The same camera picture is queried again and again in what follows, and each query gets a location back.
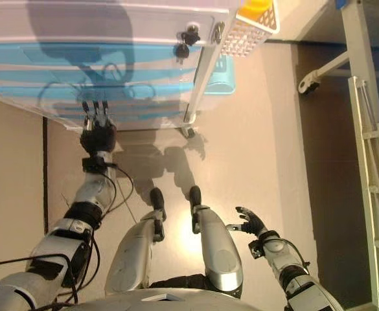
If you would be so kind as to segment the dark left robot hand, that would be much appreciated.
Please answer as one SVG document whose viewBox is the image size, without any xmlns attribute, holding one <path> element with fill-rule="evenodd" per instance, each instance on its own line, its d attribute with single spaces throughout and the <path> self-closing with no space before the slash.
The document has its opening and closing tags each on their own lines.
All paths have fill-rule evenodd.
<svg viewBox="0 0 379 311">
<path fill-rule="evenodd" d="M 115 147 L 117 128 L 108 116 L 108 102 L 93 101 L 93 111 L 82 101 L 85 113 L 80 144 L 91 156 L 98 152 L 112 152 Z"/>
</svg>

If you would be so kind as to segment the dark right robot hand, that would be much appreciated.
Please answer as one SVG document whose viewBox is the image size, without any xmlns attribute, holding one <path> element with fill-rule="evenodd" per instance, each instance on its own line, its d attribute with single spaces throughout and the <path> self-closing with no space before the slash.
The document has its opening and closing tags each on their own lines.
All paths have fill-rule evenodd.
<svg viewBox="0 0 379 311">
<path fill-rule="evenodd" d="M 239 217 L 244 220 L 242 224 L 227 224 L 225 227 L 228 231 L 238 231 L 251 235 L 257 238 L 265 231 L 267 231 L 264 222 L 251 210 L 245 207 L 235 207 Z"/>
</svg>

